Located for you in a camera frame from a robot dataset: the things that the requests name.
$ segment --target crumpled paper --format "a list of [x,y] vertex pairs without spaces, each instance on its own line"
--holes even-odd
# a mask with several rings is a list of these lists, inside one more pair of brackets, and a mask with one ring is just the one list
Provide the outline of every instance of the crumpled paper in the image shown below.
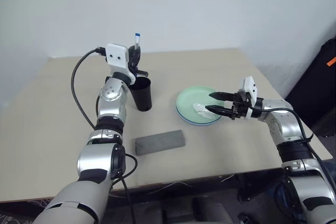
[[197,112],[197,114],[201,115],[204,118],[207,119],[216,119],[217,115],[205,108],[205,105],[194,103],[193,104],[194,110]]

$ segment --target tabletop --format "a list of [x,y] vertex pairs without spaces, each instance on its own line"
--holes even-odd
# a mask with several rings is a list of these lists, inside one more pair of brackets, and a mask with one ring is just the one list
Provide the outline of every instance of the tabletop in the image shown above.
[[[278,168],[281,159],[268,127],[256,119],[221,118],[210,126],[191,125],[176,112],[176,97],[201,85],[234,93],[253,76],[258,96],[281,99],[268,80],[238,49],[159,52],[141,55],[139,68],[149,72],[153,107],[136,109],[131,94],[123,144],[135,155],[136,137],[182,130],[186,145],[138,156],[139,166],[125,181],[130,188],[193,178]],[[48,198],[78,179],[77,158],[92,131],[70,91],[79,57],[49,59],[37,77],[0,117],[0,201]],[[77,97],[93,122],[95,101],[108,76],[104,57],[88,57],[77,71]],[[306,134],[311,131],[304,127]],[[322,159],[332,158],[314,137]],[[133,167],[127,159],[127,171]]]

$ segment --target orange tag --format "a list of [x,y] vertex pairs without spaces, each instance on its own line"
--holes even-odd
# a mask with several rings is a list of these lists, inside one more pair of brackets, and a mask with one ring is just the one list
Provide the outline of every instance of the orange tag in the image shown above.
[[333,65],[335,62],[336,62],[336,57],[334,57],[333,59],[331,59],[330,61],[327,62],[328,67]]

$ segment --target white wall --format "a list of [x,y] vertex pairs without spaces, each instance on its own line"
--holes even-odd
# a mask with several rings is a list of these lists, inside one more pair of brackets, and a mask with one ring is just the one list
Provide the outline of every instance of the white wall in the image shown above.
[[0,0],[0,104],[48,57],[108,42],[142,50],[241,48],[285,96],[336,33],[336,0]]

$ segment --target green plate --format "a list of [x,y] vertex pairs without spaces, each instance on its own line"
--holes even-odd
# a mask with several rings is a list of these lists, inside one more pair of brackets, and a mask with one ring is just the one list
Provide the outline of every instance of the green plate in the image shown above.
[[224,106],[223,101],[209,97],[209,94],[213,92],[216,91],[204,86],[192,86],[183,90],[176,99],[177,112],[184,120],[193,124],[209,125],[215,123],[219,120],[220,115],[216,115],[213,119],[208,119],[199,115],[193,106],[194,103]]

